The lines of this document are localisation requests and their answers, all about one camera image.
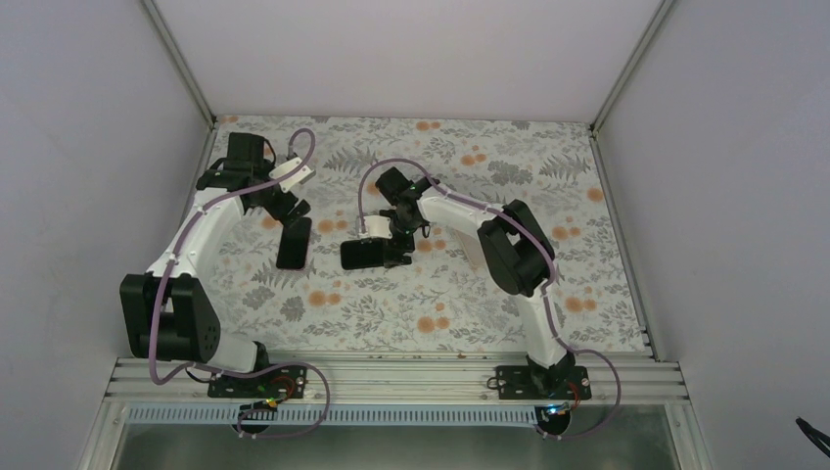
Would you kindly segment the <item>magenta phone black screen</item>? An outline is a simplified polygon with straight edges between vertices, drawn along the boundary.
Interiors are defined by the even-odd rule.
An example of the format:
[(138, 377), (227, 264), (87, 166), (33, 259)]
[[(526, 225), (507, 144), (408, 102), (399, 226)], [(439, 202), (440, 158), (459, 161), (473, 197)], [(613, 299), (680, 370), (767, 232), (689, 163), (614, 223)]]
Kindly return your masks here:
[(301, 217), (290, 226), (284, 226), (275, 266), (284, 270), (301, 270), (306, 265), (312, 221)]

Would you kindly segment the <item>cream phone case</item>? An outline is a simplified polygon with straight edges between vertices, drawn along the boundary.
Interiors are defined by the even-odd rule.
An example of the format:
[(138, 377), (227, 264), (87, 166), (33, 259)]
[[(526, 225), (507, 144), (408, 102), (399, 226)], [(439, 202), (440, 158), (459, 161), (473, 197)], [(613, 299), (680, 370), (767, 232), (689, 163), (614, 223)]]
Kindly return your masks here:
[(461, 245), (464, 256), (473, 270), (486, 268), (484, 251), (477, 235), (471, 236), (459, 230), (454, 231), (455, 237)]

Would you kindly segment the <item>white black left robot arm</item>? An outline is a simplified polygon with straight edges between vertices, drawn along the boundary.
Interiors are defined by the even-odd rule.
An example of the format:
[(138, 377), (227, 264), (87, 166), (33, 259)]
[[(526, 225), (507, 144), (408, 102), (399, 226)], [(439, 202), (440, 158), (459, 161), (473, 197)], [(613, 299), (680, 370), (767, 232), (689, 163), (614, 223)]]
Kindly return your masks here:
[(250, 211), (262, 209), (285, 227), (310, 211), (292, 190), (310, 179), (316, 136), (296, 130), (277, 158), (264, 136), (232, 132), (227, 153), (198, 177), (191, 208), (162, 254), (119, 285), (128, 344), (148, 361), (153, 383), (163, 385), (190, 367), (233, 377), (250, 397), (272, 383), (265, 346), (225, 333), (205, 284), (218, 251)]

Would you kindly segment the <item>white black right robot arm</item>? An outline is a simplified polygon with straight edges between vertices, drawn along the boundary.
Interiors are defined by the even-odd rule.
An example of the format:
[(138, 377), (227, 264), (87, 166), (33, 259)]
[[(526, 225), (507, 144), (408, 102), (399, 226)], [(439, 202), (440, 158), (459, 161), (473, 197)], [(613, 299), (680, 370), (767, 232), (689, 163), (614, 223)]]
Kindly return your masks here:
[(530, 208), (519, 200), (489, 205), (452, 193), (429, 176), (412, 181), (396, 168), (386, 170), (376, 186), (390, 208), (361, 228), (379, 244), (383, 267), (410, 264), (415, 233), (427, 233), (435, 224), (467, 236), (495, 285), (516, 299), (532, 390), (544, 399), (565, 390), (576, 360), (548, 322), (544, 291), (556, 278), (555, 254)]

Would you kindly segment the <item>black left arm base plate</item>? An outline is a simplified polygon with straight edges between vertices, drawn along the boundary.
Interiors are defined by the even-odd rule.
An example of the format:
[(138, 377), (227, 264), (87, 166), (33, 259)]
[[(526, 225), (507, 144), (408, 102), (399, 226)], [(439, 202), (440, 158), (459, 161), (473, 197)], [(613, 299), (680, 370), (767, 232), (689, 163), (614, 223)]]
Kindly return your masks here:
[(221, 376), (210, 382), (207, 396), (212, 399), (301, 399), (307, 371), (305, 366), (288, 365), (255, 378)]

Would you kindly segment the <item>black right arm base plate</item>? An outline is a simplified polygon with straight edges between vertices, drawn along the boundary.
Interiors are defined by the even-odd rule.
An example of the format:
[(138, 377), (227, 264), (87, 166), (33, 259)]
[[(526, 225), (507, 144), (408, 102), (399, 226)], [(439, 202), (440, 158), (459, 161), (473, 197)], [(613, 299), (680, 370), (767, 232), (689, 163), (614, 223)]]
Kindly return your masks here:
[(592, 391), (587, 369), (576, 366), (567, 379), (551, 392), (541, 392), (532, 382), (530, 368), (520, 365), (500, 365), (485, 386), (496, 391), (501, 400), (590, 400)]

